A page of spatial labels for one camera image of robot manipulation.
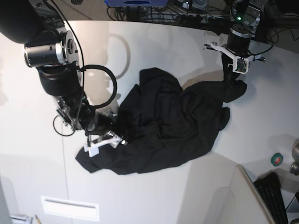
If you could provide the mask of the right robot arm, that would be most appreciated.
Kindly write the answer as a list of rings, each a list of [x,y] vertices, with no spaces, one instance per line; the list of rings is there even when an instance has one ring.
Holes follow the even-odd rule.
[[[104,71],[114,89],[116,77],[101,65],[79,66],[71,31],[59,32],[43,21],[27,0],[1,1],[0,31],[24,45],[27,65],[37,69],[45,92],[58,100],[58,113],[73,130],[85,130],[86,135],[116,134],[116,147],[112,139],[94,145],[103,159],[201,157],[211,151],[230,119],[230,110],[223,103],[238,99],[247,89],[236,79],[226,56],[222,57],[222,81],[202,81],[186,89],[162,69],[143,69],[140,83],[112,120],[88,103],[78,75],[88,69]]]

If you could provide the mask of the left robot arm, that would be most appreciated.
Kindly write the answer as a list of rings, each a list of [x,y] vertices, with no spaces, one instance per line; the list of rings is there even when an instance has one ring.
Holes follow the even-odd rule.
[[[249,50],[252,38],[256,37],[265,3],[265,0],[234,0],[230,8],[234,24],[228,31],[227,43],[222,46],[215,42],[204,45],[204,49],[220,52],[223,67],[228,67],[235,74],[246,74],[251,61],[265,62],[263,54],[274,47],[274,42],[268,40],[271,43],[268,49],[256,53]]]

